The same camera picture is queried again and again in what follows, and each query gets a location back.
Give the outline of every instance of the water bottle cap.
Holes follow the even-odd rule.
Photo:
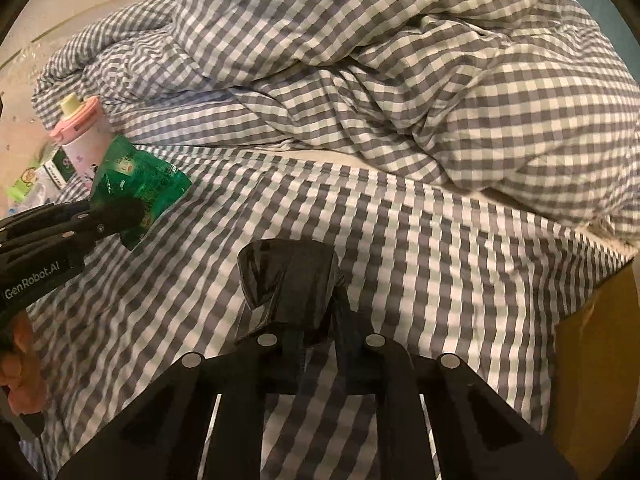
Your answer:
[[[62,110],[62,114],[64,115],[63,119],[68,121],[71,117],[77,114],[84,103],[78,99],[78,96],[74,92],[73,94],[69,94],[62,101],[60,101],[60,109]]]
[[[49,133],[49,137],[51,137],[51,139],[58,144],[65,140],[65,137],[62,134],[62,129],[62,123],[58,123],[56,127],[53,128],[53,130]]]

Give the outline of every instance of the pink water bottle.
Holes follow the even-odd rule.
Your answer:
[[[71,94],[60,102],[60,108],[63,118],[50,136],[62,146],[80,178],[91,189],[95,173],[115,135],[98,96],[82,102],[76,94]]]

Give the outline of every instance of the plastic wrapper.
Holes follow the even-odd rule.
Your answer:
[[[98,168],[90,203],[105,205],[122,197],[139,198],[145,203],[146,214],[140,225],[120,234],[122,244],[131,250],[190,187],[191,181],[173,164],[137,150],[117,136]]]
[[[5,64],[7,65],[7,70],[3,82],[9,86],[29,84],[33,88],[47,61],[49,61],[50,57],[62,48],[65,43],[66,39],[64,38],[28,43]]]
[[[23,202],[33,189],[37,180],[36,169],[39,165],[40,163],[37,160],[31,160],[14,184],[7,187],[6,193],[13,203],[19,204]]]

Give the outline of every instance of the bedding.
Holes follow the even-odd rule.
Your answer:
[[[598,23],[600,30],[611,41],[636,82],[640,81],[640,44],[616,6],[611,0],[577,1]]]
[[[225,352],[248,322],[236,258],[249,241],[331,243],[352,308],[412,352],[455,352],[537,430],[552,329],[624,258],[540,216],[375,170],[228,148],[146,148],[194,185],[129,252],[117,238],[30,309],[50,386],[45,457],[57,471],[188,351]],[[63,200],[86,194],[75,181]],[[346,399],[335,353],[300,394],[271,397],[263,478],[376,478],[373,399]]]
[[[33,97],[47,127],[71,91],[194,186],[30,311],[53,472],[183,353],[230,347],[236,257],[268,237],[333,244],[377,330],[456,352],[542,431],[554,326],[626,261],[572,226],[638,233],[638,86],[575,0],[147,0],[52,57]],[[310,148],[362,167],[288,156]],[[376,477],[372,399],[335,373],[318,348],[300,395],[270,399],[264,478]]]
[[[134,142],[325,148],[638,236],[640,93],[575,0],[147,0],[50,60],[46,127],[72,90]]]

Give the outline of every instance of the crumpled comforter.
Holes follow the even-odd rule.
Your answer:
[[[640,92],[575,0],[147,0],[50,60],[46,127],[72,90],[134,142],[327,148],[640,232]]]
[[[30,308],[53,475],[186,352],[225,354],[248,331],[236,262],[252,240],[331,244],[351,307],[377,332],[413,354],[455,352],[540,431],[555,326],[625,263],[540,216],[379,171],[251,150],[145,149],[193,186],[135,250],[104,240],[85,272]],[[86,194],[76,178],[63,200]],[[261,479],[380,478],[375,400],[343,386],[327,343],[310,351],[296,396],[268,397]]]

